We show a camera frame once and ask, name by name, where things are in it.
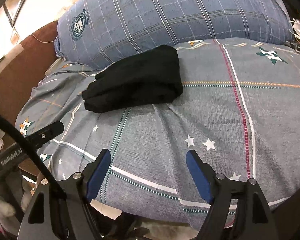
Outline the black pants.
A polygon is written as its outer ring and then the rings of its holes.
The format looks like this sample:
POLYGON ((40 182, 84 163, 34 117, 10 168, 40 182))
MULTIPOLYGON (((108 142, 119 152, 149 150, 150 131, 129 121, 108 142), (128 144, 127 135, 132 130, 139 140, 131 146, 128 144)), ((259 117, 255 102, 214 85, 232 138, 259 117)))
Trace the black pants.
POLYGON ((170 103, 183 93, 175 48, 162 45, 110 65, 95 76, 82 98, 87 111, 170 103))

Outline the brown wooden headboard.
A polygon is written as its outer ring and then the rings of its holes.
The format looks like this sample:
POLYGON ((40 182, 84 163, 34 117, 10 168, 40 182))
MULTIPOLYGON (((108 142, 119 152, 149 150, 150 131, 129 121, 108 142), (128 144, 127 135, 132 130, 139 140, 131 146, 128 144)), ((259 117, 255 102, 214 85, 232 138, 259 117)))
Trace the brown wooden headboard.
POLYGON ((26 37, 0 62, 0 116, 14 124, 31 90, 57 60, 54 40, 57 21, 26 37))

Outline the blue plaid pillow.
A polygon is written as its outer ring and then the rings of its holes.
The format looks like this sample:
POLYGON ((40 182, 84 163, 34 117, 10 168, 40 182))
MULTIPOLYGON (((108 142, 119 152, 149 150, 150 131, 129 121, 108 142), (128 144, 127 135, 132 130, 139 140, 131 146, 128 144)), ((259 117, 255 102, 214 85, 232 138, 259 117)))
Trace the blue plaid pillow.
POLYGON ((79 0, 58 20, 55 51, 101 70, 163 44, 224 38, 283 44, 292 31, 282 0, 79 0))

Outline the grey star-patterned bed quilt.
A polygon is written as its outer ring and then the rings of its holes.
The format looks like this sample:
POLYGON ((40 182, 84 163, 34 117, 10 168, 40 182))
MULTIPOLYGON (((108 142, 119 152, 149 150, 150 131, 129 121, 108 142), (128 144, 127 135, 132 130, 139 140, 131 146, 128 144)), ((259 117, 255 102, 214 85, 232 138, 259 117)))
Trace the grey star-patterned bed quilt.
POLYGON ((32 90, 16 127, 30 135, 63 123, 38 151, 57 180, 110 150, 96 200, 127 213, 201 227, 210 206, 186 166, 189 150, 232 180, 256 179, 277 207, 300 188, 300 53, 242 38, 176 50, 184 90, 172 103, 87 111, 81 93, 96 71, 67 62, 32 90))

